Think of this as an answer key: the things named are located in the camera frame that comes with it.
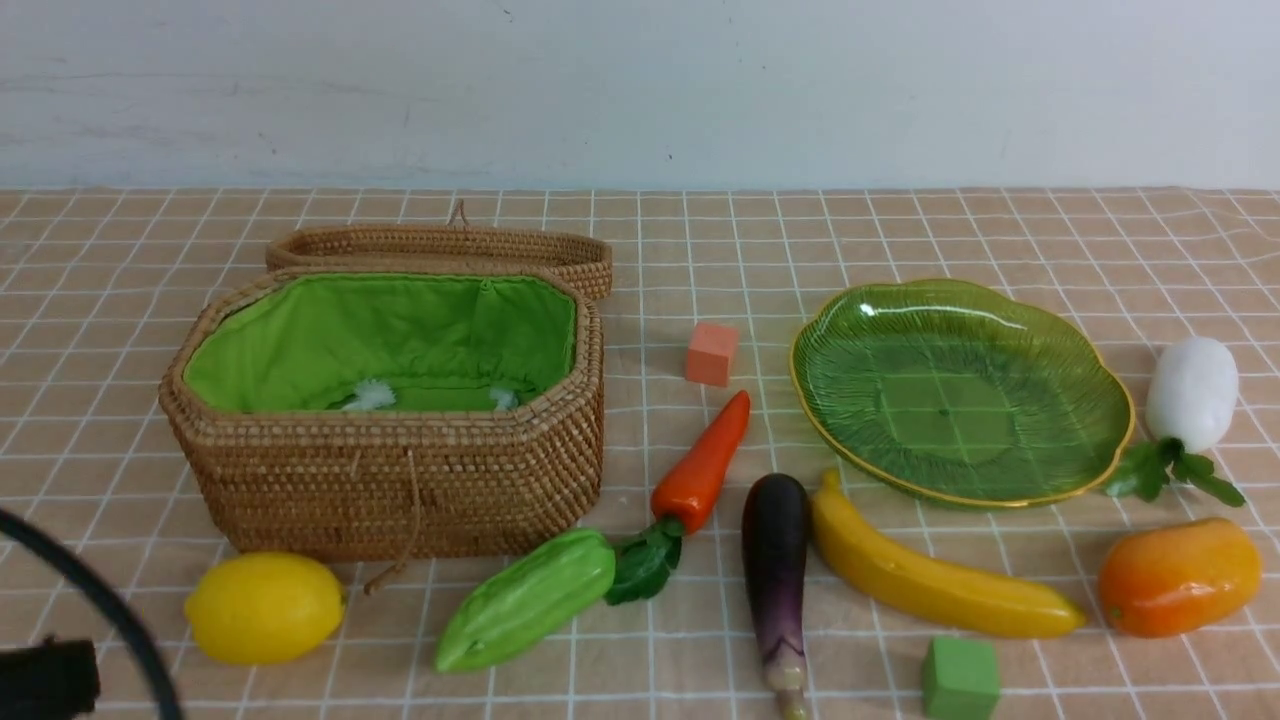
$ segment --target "green glass plate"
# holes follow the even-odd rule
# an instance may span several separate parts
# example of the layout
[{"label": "green glass plate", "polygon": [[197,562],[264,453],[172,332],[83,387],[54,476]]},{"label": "green glass plate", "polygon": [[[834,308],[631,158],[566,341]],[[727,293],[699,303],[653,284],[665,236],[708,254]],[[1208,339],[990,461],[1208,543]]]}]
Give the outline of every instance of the green glass plate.
[{"label": "green glass plate", "polygon": [[840,293],[792,343],[791,378],[836,452],[952,506],[1080,495],[1134,428],[1129,392],[1079,331],[964,281]]}]

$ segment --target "lemon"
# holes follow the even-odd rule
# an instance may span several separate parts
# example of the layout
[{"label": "lemon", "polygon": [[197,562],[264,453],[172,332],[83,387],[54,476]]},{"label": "lemon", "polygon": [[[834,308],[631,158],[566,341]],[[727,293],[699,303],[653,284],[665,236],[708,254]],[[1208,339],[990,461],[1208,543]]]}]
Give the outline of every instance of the lemon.
[{"label": "lemon", "polygon": [[205,655],[269,665],[315,650],[342,624],[342,583],[323,564],[288,552],[251,552],[200,579],[183,612]]}]

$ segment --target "basket handle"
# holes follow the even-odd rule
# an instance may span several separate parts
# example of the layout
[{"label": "basket handle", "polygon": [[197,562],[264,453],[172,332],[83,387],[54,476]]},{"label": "basket handle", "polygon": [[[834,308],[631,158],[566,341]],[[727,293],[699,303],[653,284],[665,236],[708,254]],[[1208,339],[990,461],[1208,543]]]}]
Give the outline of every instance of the basket handle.
[{"label": "basket handle", "polygon": [[[365,583],[365,594],[370,596],[380,591],[388,580],[399,575],[404,571],[404,566],[408,564],[408,556],[413,551],[413,546],[417,544],[417,536],[422,532],[422,492],[417,484],[417,465],[413,462],[413,451],[407,451],[408,454],[408,479],[413,486],[413,530],[410,533],[408,542],[404,543],[404,548],[401,550],[399,557],[396,562],[374,577],[374,579]],[[351,462],[351,479],[356,479],[356,465],[360,464],[360,452],[356,452],[356,459]]]},{"label": "basket handle", "polygon": [[457,220],[457,219],[460,219],[460,218],[462,219],[462,227],[463,228],[470,228],[471,227],[471,222],[467,220],[466,208],[463,208],[465,204],[466,204],[466,200],[462,200],[461,197],[458,199],[457,202],[453,204],[453,210],[449,211],[449,222],[444,223],[444,227],[447,227],[447,228],[448,227],[453,227],[453,222]]}]

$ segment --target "wicker basket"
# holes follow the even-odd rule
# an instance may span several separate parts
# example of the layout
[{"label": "wicker basket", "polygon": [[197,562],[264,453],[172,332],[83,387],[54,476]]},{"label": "wicker basket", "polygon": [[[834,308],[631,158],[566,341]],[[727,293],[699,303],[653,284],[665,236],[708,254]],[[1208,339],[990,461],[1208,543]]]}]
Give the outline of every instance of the wicker basket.
[{"label": "wicker basket", "polygon": [[[511,411],[228,414],[184,380],[196,348],[238,310],[324,273],[534,275],[576,305],[570,373]],[[604,452],[600,315],[559,277],[470,263],[289,268],[201,313],[160,383],[160,406],[214,524],[241,552],[321,561],[520,555],[599,497]]]},{"label": "wicker basket", "polygon": [[442,269],[475,258],[504,265],[508,273],[543,268],[588,300],[608,297],[613,290],[613,251],[607,243],[572,233],[472,227],[461,200],[445,225],[311,227],[266,246],[268,270],[388,260]]}]

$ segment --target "orange foam cube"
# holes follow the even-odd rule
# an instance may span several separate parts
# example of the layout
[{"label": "orange foam cube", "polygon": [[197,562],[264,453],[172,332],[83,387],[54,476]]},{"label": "orange foam cube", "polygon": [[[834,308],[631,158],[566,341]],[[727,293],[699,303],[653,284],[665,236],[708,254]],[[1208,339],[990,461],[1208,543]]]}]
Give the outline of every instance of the orange foam cube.
[{"label": "orange foam cube", "polygon": [[698,323],[694,325],[694,337],[689,341],[685,379],[707,386],[728,387],[736,354],[737,328]]}]

